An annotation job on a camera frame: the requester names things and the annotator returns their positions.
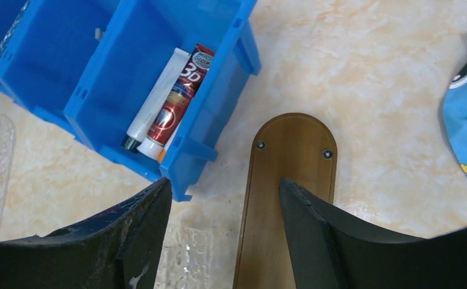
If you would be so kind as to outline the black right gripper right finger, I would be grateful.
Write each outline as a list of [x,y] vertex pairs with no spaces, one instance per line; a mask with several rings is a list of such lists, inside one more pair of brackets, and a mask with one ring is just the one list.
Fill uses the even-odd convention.
[[467,288],[467,227],[433,238],[391,231],[279,186],[297,288]]

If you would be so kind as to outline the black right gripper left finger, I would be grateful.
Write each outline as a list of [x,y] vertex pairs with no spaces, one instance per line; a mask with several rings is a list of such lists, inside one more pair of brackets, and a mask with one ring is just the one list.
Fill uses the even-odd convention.
[[0,288],[153,288],[171,205],[162,178],[44,237],[0,241]]

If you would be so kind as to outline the clear textured acrylic tray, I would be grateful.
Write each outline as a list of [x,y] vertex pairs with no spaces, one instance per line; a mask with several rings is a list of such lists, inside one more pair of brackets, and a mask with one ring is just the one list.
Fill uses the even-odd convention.
[[166,229],[155,288],[210,288],[213,236],[170,224]]

